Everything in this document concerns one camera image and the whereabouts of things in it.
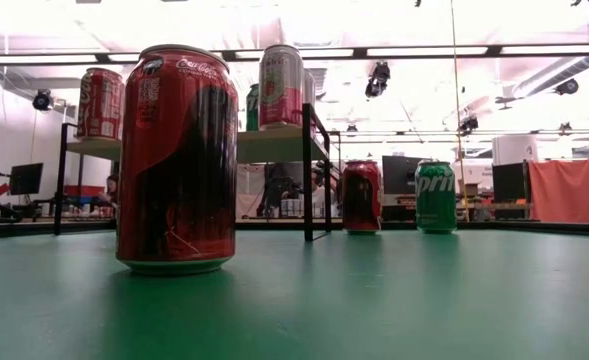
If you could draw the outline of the green Sprite can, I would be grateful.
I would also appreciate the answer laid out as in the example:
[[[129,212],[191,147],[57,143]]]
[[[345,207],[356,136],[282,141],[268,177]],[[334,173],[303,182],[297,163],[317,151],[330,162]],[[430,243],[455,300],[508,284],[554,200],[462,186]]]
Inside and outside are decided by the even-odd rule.
[[[424,233],[457,227],[455,176],[448,162],[422,160],[415,172],[416,225]]]
[[[246,96],[246,131],[258,131],[259,85],[252,84]]]

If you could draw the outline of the red Coca-Cola can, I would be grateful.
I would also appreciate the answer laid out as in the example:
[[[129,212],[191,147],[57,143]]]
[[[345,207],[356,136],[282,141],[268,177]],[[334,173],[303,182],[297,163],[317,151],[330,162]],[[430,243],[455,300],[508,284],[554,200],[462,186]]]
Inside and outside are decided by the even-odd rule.
[[[235,254],[238,93],[192,46],[146,48],[125,88],[117,259],[134,273],[221,268]]]
[[[346,231],[375,233],[381,229],[381,182],[375,161],[346,163],[342,174],[342,222]]]
[[[98,67],[86,70],[80,82],[77,139],[120,139],[124,89],[120,74]]]

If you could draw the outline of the row of white bottles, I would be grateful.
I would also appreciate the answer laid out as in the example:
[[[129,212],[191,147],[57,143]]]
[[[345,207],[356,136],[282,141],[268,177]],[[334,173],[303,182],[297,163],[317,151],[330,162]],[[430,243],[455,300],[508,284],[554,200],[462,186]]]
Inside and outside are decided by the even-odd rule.
[[[303,218],[303,199],[282,199],[280,204],[280,216],[283,218]],[[325,205],[323,201],[312,203],[312,217],[323,218],[325,216]]]

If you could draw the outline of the person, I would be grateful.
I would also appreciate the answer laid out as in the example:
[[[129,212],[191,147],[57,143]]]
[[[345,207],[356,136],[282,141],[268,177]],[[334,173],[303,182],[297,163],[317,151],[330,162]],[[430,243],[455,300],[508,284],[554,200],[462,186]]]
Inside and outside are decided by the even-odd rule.
[[[325,210],[325,177],[324,162],[317,161],[312,167],[312,204],[314,210],[324,213]],[[330,166],[330,210],[335,218],[341,216],[340,178],[334,165]]]
[[[110,209],[113,216],[116,215],[118,209],[118,185],[119,177],[117,174],[109,175],[106,179],[106,190],[100,192],[92,199],[91,204],[102,209]]]

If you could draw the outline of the black monitor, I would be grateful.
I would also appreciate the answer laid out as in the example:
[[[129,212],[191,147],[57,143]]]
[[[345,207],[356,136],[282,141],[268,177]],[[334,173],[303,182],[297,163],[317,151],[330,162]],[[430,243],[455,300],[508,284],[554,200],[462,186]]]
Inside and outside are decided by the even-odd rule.
[[[383,190],[388,195],[415,193],[415,172],[421,158],[383,156]]]
[[[13,166],[10,172],[10,194],[32,195],[40,191],[43,163]]]
[[[530,199],[530,177],[526,162],[492,166],[494,199],[516,202]]]

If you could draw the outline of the green table mat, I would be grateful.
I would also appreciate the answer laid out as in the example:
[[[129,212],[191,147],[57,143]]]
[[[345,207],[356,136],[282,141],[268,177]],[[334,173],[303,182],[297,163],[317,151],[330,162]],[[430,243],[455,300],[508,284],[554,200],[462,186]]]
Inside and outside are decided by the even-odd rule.
[[[240,232],[195,276],[111,233],[0,239],[0,359],[589,360],[589,237]]]

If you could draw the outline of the thin yellowish pole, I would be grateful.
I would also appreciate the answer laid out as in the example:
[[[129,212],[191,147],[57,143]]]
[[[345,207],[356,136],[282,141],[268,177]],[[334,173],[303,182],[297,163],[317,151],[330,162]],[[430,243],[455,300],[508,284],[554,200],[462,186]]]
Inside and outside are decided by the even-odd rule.
[[[464,168],[464,152],[462,146],[462,120],[460,115],[460,95],[459,95],[459,75],[458,75],[458,50],[457,50],[457,37],[456,37],[456,20],[455,20],[455,9],[454,0],[449,0],[450,6],[450,18],[451,18],[451,35],[452,35],[452,46],[453,46],[453,70],[454,70],[454,84],[455,84],[455,115],[457,119],[457,159],[461,172],[462,184],[459,185],[462,191],[462,206],[465,222],[470,222],[467,190],[465,187],[465,168]]]

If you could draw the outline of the black ceiling spotlight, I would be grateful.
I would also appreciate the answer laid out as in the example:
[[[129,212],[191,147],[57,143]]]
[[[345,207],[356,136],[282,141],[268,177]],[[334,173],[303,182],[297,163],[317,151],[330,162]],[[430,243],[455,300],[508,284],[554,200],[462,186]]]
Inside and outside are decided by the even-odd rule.
[[[554,92],[558,95],[572,95],[575,94],[579,89],[578,82],[571,78],[554,88]]]
[[[49,89],[38,89],[33,98],[32,106],[35,110],[47,112],[53,109],[54,100]]]
[[[471,116],[465,117],[461,121],[461,123],[458,127],[458,132],[461,136],[467,136],[467,135],[470,135],[478,127],[479,127],[478,118],[475,115],[471,115]]]

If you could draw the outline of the red and blue bin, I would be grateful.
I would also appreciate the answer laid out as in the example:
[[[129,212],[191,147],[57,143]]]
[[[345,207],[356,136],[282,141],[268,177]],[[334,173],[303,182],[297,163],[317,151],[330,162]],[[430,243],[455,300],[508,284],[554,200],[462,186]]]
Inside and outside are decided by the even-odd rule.
[[[64,200],[69,204],[75,205],[91,203],[100,191],[101,188],[95,186],[65,185],[63,187]]]

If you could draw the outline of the white cylinder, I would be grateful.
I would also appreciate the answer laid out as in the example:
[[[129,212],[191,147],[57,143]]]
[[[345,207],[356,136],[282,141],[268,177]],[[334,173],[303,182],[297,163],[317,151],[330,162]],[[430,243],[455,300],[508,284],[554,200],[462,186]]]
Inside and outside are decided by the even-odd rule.
[[[492,140],[492,163],[495,166],[538,160],[535,135],[503,135]]]

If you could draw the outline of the orange cloth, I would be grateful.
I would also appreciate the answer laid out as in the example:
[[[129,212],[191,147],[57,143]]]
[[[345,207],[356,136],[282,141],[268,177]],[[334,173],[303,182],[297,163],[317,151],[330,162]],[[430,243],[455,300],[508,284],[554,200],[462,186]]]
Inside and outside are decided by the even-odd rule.
[[[589,223],[589,158],[529,162],[530,218],[547,223]]]

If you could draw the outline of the wooden shelf black metal frame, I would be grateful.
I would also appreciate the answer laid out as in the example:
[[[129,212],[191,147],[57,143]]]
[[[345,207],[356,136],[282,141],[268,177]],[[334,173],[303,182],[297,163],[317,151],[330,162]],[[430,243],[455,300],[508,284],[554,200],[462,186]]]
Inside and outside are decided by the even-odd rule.
[[[303,120],[304,125],[301,129],[281,128],[240,133],[237,141],[237,160],[241,164],[285,162],[303,164],[304,213],[301,229],[304,232],[304,239],[312,242],[318,238],[314,234],[316,225],[313,220],[312,206],[312,167],[316,161],[323,163],[325,193],[322,230],[329,233],[333,229],[330,209],[332,164],[329,134],[318,119],[314,107],[308,103],[303,105]],[[54,197],[54,233],[56,235],[61,233],[67,153],[74,152],[110,161],[118,161],[121,155],[119,140],[99,138],[70,142],[68,132],[72,126],[67,121],[61,125],[58,176]]]

